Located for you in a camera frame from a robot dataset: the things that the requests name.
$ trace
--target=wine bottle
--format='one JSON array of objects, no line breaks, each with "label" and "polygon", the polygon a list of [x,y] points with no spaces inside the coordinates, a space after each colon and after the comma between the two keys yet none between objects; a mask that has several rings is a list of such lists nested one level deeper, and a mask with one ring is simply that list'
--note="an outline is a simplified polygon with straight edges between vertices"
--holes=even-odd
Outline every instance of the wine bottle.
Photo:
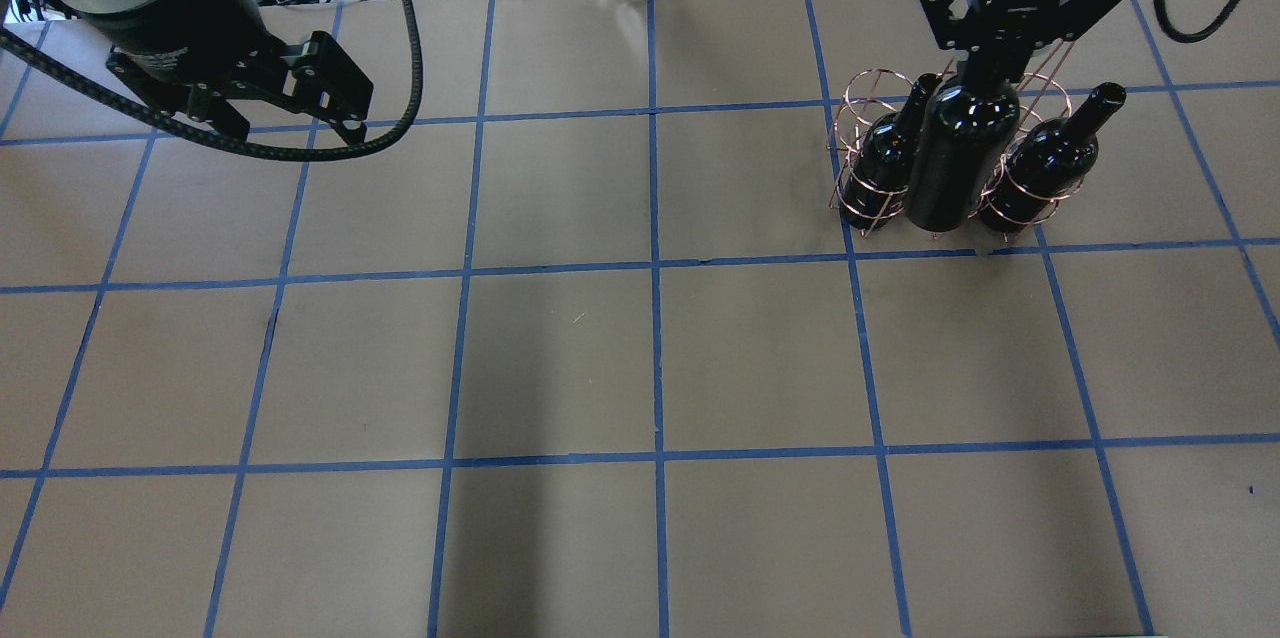
[{"label": "wine bottle", "polygon": [[937,73],[915,78],[902,110],[882,115],[863,137],[858,160],[840,183],[840,215],[854,228],[879,229],[902,208],[924,108],[941,82]]},{"label": "wine bottle", "polygon": [[1124,105],[1125,90],[1102,83],[1070,118],[1046,120],[1009,156],[1005,174],[978,218],[992,231],[1018,233],[1053,199],[1071,191],[1098,159],[1098,128]]},{"label": "wine bottle", "polygon": [[933,233],[957,228],[978,209],[982,188],[1018,129],[1018,92],[998,61],[978,55],[970,54],[960,74],[942,83],[925,109],[906,217]]}]

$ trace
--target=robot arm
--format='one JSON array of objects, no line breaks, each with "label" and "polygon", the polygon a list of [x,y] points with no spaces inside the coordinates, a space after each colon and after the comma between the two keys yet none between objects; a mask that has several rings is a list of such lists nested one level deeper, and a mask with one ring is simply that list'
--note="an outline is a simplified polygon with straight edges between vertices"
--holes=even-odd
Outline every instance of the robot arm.
[{"label": "robot arm", "polygon": [[[274,160],[340,160],[394,143],[417,115],[422,61],[412,1],[403,0],[411,46],[410,105],[384,136],[365,142],[374,86],[323,31],[289,45],[262,23],[253,0],[63,0],[111,40],[108,68],[146,106],[129,101],[41,54],[8,31],[0,47],[116,110],[201,145]],[[328,123],[343,149],[279,149],[246,143],[250,124],[230,100],[261,100]],[[214,132],[173,120],[183,113]]]}]

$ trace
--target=bottle neck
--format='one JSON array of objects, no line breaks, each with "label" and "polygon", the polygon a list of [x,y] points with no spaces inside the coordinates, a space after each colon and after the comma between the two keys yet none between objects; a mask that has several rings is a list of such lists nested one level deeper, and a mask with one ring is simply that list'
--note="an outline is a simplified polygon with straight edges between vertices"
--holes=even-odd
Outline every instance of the bottle neck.
[{"label": "bottle neck", "polygon": [[1066,119],[1061,128],[1062,136],[1073,142],[1088,141],[1120,110],[1124,100],[1125,90],[1116,83],[1102,83],[1093,88],[1089,97]]},{"label": "bottle neck", "polygon": [[991,53],[970,53],[960,69],[960,85],[982,97],[996,97],[1007,82],[1000,72],[1000,61]]},{"label": "bottle neck", "polygon": [[911,94],[906,96],[902,110],[897,111],[897,118],[893,119],[893,128],[900,136],[914,138],[920,132],[920,126],[924,124],[924,109],[940,83],[942,78],[937,73],[924,73],[915,78]]}]

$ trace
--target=grid line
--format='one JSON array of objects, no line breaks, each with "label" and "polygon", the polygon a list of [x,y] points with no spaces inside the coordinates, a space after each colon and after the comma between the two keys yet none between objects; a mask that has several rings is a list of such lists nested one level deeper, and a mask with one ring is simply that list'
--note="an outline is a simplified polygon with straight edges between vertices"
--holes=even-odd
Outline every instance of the grid line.
[{"label": "grid line", "polygon": [[[489,0],[485,13],[484,54],[480,60],[480,97],[476,101],[476,115],[485,113],[489,95],[489,60],[493,54],[494,0]],[[449,383],[449,415],[444,429],[444,464],[440,471],[440,500],[435,519],[435,552],[431,557],[431,589],[428,597],[426,634],[439,635],[440,593],[444,584],[444,541],[449,521],[449,497],[453,491],[454,448],[458,436],[458,401],[462,392],[462,360],[466,350],[467,309],[471,297],[471,261],[476,245],[476,210],[480,202],[480,169],[484,156],[484,120],[476,122],[475,146],[471,156],[471,197],[467,206],[467,237],[462,256],[462,287],[458,292],[458,325],[453,338],[453,377]]]},{"label": "grid line", "polygon": [[[822,53],[822,33],[818,29],[818,14],[814,10],[813,0],[804,0],[804,5],[805,13],[809,18],[809,32],[813,37],[813,54],[814,60],[817,61],[818,82],[822,86],[822,109],[826,119],[823,132],[826,135],[831,131],[831,126],[835,122],[831,113],[832,100],[828,88],[829,81],[827,78],[827,60]],[[836,151],[836,146],[829,145],[828,147],[831,149],[832,179],[837,179],[840,178],[840,156]],[[893,488],[888,473],[888,455],[884,451],[884,430],[881,425],[879,401],[876,395],[876,375],[872,368],[872,347],[867,333],[867,315],[863,310],[863,290],[858,274],[858,251],[854,247],[850,224],[845,220],[840,220],[840,231],[845,241],[845,254],[849,263],[849,283],[854,301],[854,323],[858,328],[858,350],[861,355],[863,383],[867,388],[867,409],[870,414],[872,439],[874,441],[876,448],[876,470],[879,478],[881,505],[884,511],[884,534],[888,541],[890,569],[893,575],[893,594],[897,601],[897,620],[902,630],[902,635],[910,638],[911,611],[906,596],[906,578],[902,571],[902,553],[897,536],[897,516],[893,512]]]},{"label": "grid line", "polygon": [[654,0],[645,0],[645,45],[649,67],[649,272],[653,318],[653,450],[654,511],[658,546],[658,637],[671,635],[667,570],[667,459],[662,392],[662,249],[658,223],[658,28]]},{"label": "grid line", "polygon": [[[1036,242],[1041,247],[1048,243],[1044,240],[1044,229],[1041,225],[1036,225]],[[1062,339],[1066,342],[1066,354],[1071,361],[1071,372],[1075,374],[1075,388],[1080,393],[1080,407],[1084,410],[1084,420],[1089,427],[1089,442],[1093,447],[1093,455],[1098,461],[1102,489],[1107,496],[1111,523],[1115,527],[1116,542],[1120,543],[1120,556],[1124,560],[1125,573],[1129,577],[1129,589],[1133,593],[1134,605],[1138,610],[1138,620],[1142,623],[1142,632],[1152,635],[1156,633],[1156,629],[1152,626],[1147,596],[1142,589],[1138,561],[1134,560],[1133,546],[1129,544],[1129,530],[1125,528],[1124,511],[1120,510],[1120,496],[1116,493],[1115,479],[1111,477],[1111,464],[1107,460],[1106,446],[1102,443],[1102,430],[1098,427],[1098,416],[1093,410],[1093,397],[1089,395],[1089,384],[1084,378],[1084,365],[1080,363],[1080,351],[1075,343],[1075,333],[1071,331],[1071,319],[1066,313],[1066,300],[1062,297],[1062,287],[1057,282],[1053,256],[1048,251],[1042,251],[1041,260],[1044,264],[1044,274],[1048,278],[1050,291],[1053,293],[1053,309],[1057,311],[1057,320],[1062,328]]]},{"label": "grid line", "polygon": [[[1178,94],[1189,91],[1229,91],[1229,90],[1258,90],[1258,88],[1280,88],[1280,81],[1222,81],[1222,82],[1201,82],[1201,83],[1161,83],[1149,86],[1126,86],[1125,90],[1130,94]],[[1093,88],[1068,88],[1070,95],[1088,95]],[[818,108],[822,105],[838,105],[842,99],[829,97],[823,99],[808,99],[808,100],[782,100],[782,101],[758,101],[758,102],[721,102],[721,104],[694,104],[694,105],[655,105],[655,106],[636,106],[636,108],[614,108],[614,109],[598,109],[598,110],[563,110],[563,111],[550,111],[550,113],[511,113],[511,114],[495,114],[495,115],[445,115],[445,117],[429,117],[417,118],[413,120],[415,126],[442,126],[442,124],[457,124],[457,123],[506,123],[506,122],[518,122],[518,120],[558,120],[568,118],[612,118],[618,115],[652,115],[654,113],[662,115],[667,113],[727,113],[739,110],[778,110],[790,108]],[[1034,95],[1036,91],[1024,91],[1024,95]],[[15,94],[10,108],[17,105],[18,96]],[[906,100],[905,95],[899,96],[883,96],[883,100],[888,102],[901,102]],[[396,124],[396,120],[367,120],[366,124],[370,128],[385,128]],[[265,126],[259,128],[252,128],[250,133],[288,133],[288,132],[306,132],[310,131],[310,126]],[[321,124],[319,131],[332,131],[329,126]],[[41,138],[0,138],[0,147],[9,146],[36,146],[36,145],[59,145],[59,143],[92,143],[92,142],[113,142],[113,141],[143,141],[150,137],[148,133],[108,133],[96,136],[60,136],[60,137],[41,137]],[[160,133],[159,140],[182,140],[169,133]]]},{"label": "grid line", "polygon": [[138,160],[138,168],[133,174],[133,184],[129,187],[129,197],[124,201],[124,210],[120,211],[120,223],[115,228],[115,238],[111,242],[111,251],[106,258],[106,265],[102,268],[102,279],[99,283],[96,295],[93,296],[93,306],[84,323],[84,333],[82,334],[79,347],[76,351],[76,359],[72,361],[70,374],[67,378],[67,388],[63,391],[61,401],[58,405],[58,413],[54,418],[54,425],[49,433],[49,441],[45,445],[45,455],[41,459],[40,473],[36,475],[36,482],[31,487],[31,497],[27,500],[27,510],[23,511],[22,524],[18,527],[18,537],[14,538],[13,551],[9,553],[9,561],[5,565],[4,578],[0,579],[0,611],[4,610],[5,601],[9,598],[9,588],[13,585],[14,573],[18,570],[18,560],[22,557],[22,548],[27,542],[27,533],[31,530],[31,521],[36,516],[36,506],[37,502],[40,502],[41,493],[44,492],[49,469],[54,462],[54,452],[58,450],[58,438],[61,436],[63,425],[67,421],[67,411],[70,409],[72,397],[76,393],[76,383],[79,379],[81,368],[84,365],[84,354],[88,351],[90,339],[93,337],[93,327],[97,325],[97,316],[102,310],[102,300],[106,297],[106,284],[111,279],[111,272],[115,269],[115,260],[120,255],[120,246],[124,243],[124,232],[129,227],[129,218],[133,215],[133,206],[137,202],[138,191],[142,188],[142,177],[146,174],[147,164],[151,161],[151,150],[154,147],[155,132],[152,132],[146,146],[142,149],[142,158]]},{"label": "grid line", "polygon": [[[1160,448],[1194,446],[1247,446],[1280,443],[1280,433],[1222,433],[1189,436],[1134,436],[1124,438],[1102,438],[1101,445],[1111,448]],[[1083,451],[1093,450],[1092,438],[1069,438],[1048,441],[988,441],[961,443],[899,443],[886,445],[883,451],[890,456],[905,455],[960,455],[960,454],[1007,454],[1038,451]],[[877,447],[870,446],[801,446],[782,448],[695,448],[667,450],[663,460],[672,461],[735,461],[735,460],[786,460],[809,457],[851,457],[874,456]],[[654,451],[628,452],[584,452],[584,454],[544,454],[517,456],[454,457],[453,468],[489,469],[529,465],[591,465],[616,462],[653,462]],[[375,470],[439,470],[444,459],[397,459],[397,460],[357,460],[357,461],[319,461],[319,462],[262,462],[262,464],[198,464],[198,465],[124,465],[91,468],[50,468],[42,469],[0,469],[0,480],[28,480],[45,475],[46,478],[120,478],[137,475],[234,475],[243,471],[255,474],[293,474],[293,473],[356,473]]]},{"label": "grid line", "polygon": [[[49,36],[49,28],[52,26],[52,20],[45,22],[45,27],[40,31],[40,37],[36,38],[36,50],[40,50],[45,45],[45,37]],[[17,60],[15,56],[10,54],[12,59]],[[23,88],[27,87],[27,79],[31,78],[31,65],[26,65],[22,69],[22,76],[18,78],[18,86],[13,88],[13,96],[9,99],[9,108],[4,111],[4,118],[0,119],[0,138],[4,137],[4,132],[9,129],[9,122],[13,120],[13,114],[18,110],[18,99],[22,97]]]},{"label": "grid line", "polygon": [[[342,31],[342,4],[338,4],[333,15],[332,32],[334,37]],[[311,129],[307,133],[307,149],[315,147],[316,128],[319,120],[312,118]],[[298,169],[297,188],[293,192],[293,208],[289,213],[288,229],[284,233],[284,247],[280,251],[280,269],[278,273],[275,296],[271,301],[271,315],[266,322],[266,332],[262,336],[262,352],[257,361],[257,374],[253,378],[253,395],[250,400],[248,415],[244,419],[244,438],[241,441],[239,461],[236,465],[236,482],[232,487],[230,505],[227,510],[227,524],[223,528],[221,547],[218,551],[218,566],[214,569],[214,585],[209,592],[209,609],[205,612],[204,638],[212,638],[214,628],[218,623],[218,610],[221,602],[223,585],[227,579],[227,565],[230,561],[232,542],[236,538],[236,524],[239,519],[239,505],[244,495],[244,478],[247,475],[250,455],[253,450],[253,433],[257,428],[257,414],[262,406],[262,389],[266,386],[266,372],[271,360],[271,346],[275,342],[275,329],[279,325],[280,307],[284,305],[284,291],[288,282],[284,278],[289,274],[289,260],[293,258],[293,241],[298,232],[298,218],[302,215],[302,199],[306,196],[307,176],[311,164],[303,163]]]},{"label": "grid line", "polygon": [[1196,163],[1199,164],[1201,173],[1204,174],[1204,182],[1208,183],[1208,190],[1213,193],[1213,202],[1217,204],[1217,209],[1222,214],[1222,222],[1226,224],[1228,232],[1231,234],[1231,240],[1235,243],[1236,250],[1240,251],[1240,260],[1244,263],[1244,273],[1249,277],[1249,283],[1253,284],[1253,292],[1258,299],[1258,305],[1262,307],[1262,315],[1266,318],[1268,327],[1271,328],[1271,338],[1275,341],[1276,346],[1280,347],[1280,322],[1276,320],[1275,310],[1271,307],[1271,301],[1267,300],[1267,292],[1262,287],[1262,281],[1258,278],[1258,272],[1253,266],[1253,259],[1249,256],[1249,251],[1245,250],[1245,243],[1240,237],[1240,229],[1235,224],[1235,218],[1231,215],[1231,209],[1226,205],[1226,199],[1222,196],[1221,188],[1217,186],[1217,179],[1213,178],[1213,170],[1210,169],[1208,159],[1204,158],[1204,151],[1201,150],[1199,140],[1196,137],[1196,129],[1192,127],[1190,119],[1187,117],[1187,110],[1183,108],[1183,101],[1178,96],[1178,91],[1172,88],[1172,78],[1169,76],[1169,68],[1165,65],[1165,58],[1160,54],[1160,46],[1156,45],[1156,37],[1151,32],[1151,24],[1147,22],[1146,14],[1142,12],[1142,4],[1138,0],[1129,0],[1133,5],[1134,13],[1138,14],[1138,23],[1142,26],[1142,33],[1147,37],[1147,46],[1151,49],[1151,55],[1156,59],[1156,67],[1160,69],[1160,77],[1164,78],[1165,86],[1170,87],[1169,97],[1174,101],[1174,110],[1178,113],[1178,119],[1183,124],[1183,131],[1187,133],[1187,142],[1190,143],[1193,154],[1196,154]]},{"label": "grid line", "polygon": [[[1157,251],[1157,250],[1189,250],[1189,249],[1216,249],[1244,246],[1280,246],[1280,237],[1266,238],[1215,238],[1204,241],[1152,241],[1137,243],[1064,243],[1039,246],[1007,246],[992,251],[992,256],[1007,255],[1039,255],[1047,251],[1052,255],[1075,252],[1125,252],[1125,251]],[[899,251],[859,251],[854,258],[858,263],[878,260],[916,260],[925,258],[974,258],[978,251],[974,249],[920,249]],[[659,260],[662,268],[701,268],[716,265],[760,265],[760,264],[797,264],[797,263],[841,263],[849,260],[846,254],[792,254],[792,255],[758,255],[758,256],[730,256],[710,259],[664,259]],[[620,263],[572,263],[552,265],[512,265],[495,268],[472,268],[471,275],[531,275],[543,273],[590,273],[602,270],[649,270],[650,261],[620,261]],[[462,269],[438,270],[384,270],[370,273],[328,273],[328,274],[302,274],[275,278],[238,278],[229,281],[169,281],[169,282],[128,282],[108,283],[106,292],[137,292],[137,291],[214,291],[224,288],[257,288],[278,286],[280,283],[344,283],[353,281],[417,281],[426,278],[461,278]],[[40,284],[40,286],[0,286],[0,296],[4,295],[32,295],[32,293],[92,293],[101,288],[96,283],[69,283],[69,284]]]}]

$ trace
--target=copper wire basket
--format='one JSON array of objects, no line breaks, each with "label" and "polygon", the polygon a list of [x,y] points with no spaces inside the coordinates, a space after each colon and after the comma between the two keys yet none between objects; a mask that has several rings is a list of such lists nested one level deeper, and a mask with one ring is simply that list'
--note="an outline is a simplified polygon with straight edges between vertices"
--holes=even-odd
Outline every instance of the copper wire basket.
[{"label": "copper wire basket", "polygon": [[[996,164],[996,169],[992,172],[992,177],[988,178],[987,184],[982,191],[982,196],[978,201],[978,209],[969,215],[970,218],[977,215],[983,208],[991,208],[996,215],[1000,215],[1010,223],[1023,227],[1037,225],[1052,218],[1053,214],[1057,213],[1061,201],[1071,197],[1083,184],[1084,181],[1082,178],[1059,195],[1039,196],[1029,191],[1028,187],[1010,178],[1007,170],[1010,156],[1014,155],[1019,143],[1034,127],[1047,119],[1066,118],[1071,114],[1071,96],[1055,78],[1059,69],[1062,67],[1062,63],[1065,63],[1066,56],[1071,53],[1073,45],[1074,44],[1061,41],[1055,44],[1052,49],[1046,51],[1044,58],[1041,60],[1036,70],[1023,74],[1023,79],[1018,83],[1018,94],[1020,96],[1025,96],[1034,92],[1034,95],[1030,96],[1029,101],[1025,99],[1023,100],[1021,119],[1018,123],[1015,137],[1010,142],[1009,147],[1005,149],[1005,152],[1001,154],[1000,161]],[[1055,60],[1056,63],[1053,63],[1052,69],[1046,73],[1044,69]],[[942,69],[941,76],[946,78],[947,76],[954,74],[954,68],[955,60],[951,60],[947,63],[946,68]],[[836,115],[832,120],[827,147],[828,150],[838,150],[841,160],[840,170],[836,176],[836,184],[831,191],[831,199],[827,201],[827,206],[832,210],[842,208],[859,218],[868,219],[870,224],[859,231],[863,237],[869,236],[869,233],[872,233],[882,223],[899,215],[904,210],[902,199],[906,195],[906,188],[900,191],[883,191],[879,187],[868,184],[865,181],[859,178],[854,168],[858,165],[858,156],[861,151],[861,140],[867,133],[867,129],[873,127],[876,120],[882,118],[883,114],[897,110],[901,101],[906,100],[906,94],[910,92],[911,85],[911,78],[888,68],[869,68],[863,70],[849,81],[849,86],[845,87],[842,100],[840,106],[836,109]],[[897,87],[902,87],[900,94],[891,92]],[[856,181],[863,188],[888,199],[883,201],[879,214],[867,215],[845,201],[840,187],[845,183],[846,177],[851,181]],[[1006,217],[996,209],[989,200],[991,193],[996,191],[996,186],[998,186],[1001,181],[1007,181],[1016,190],[1033,199],[1046,201],[1047,205],[1044,206],[1044,210],[1029,222],[1012,220]],[[1015,233],[1005,233],[1005,241],[1010,241],[1012,236],[1015,236]]]}]

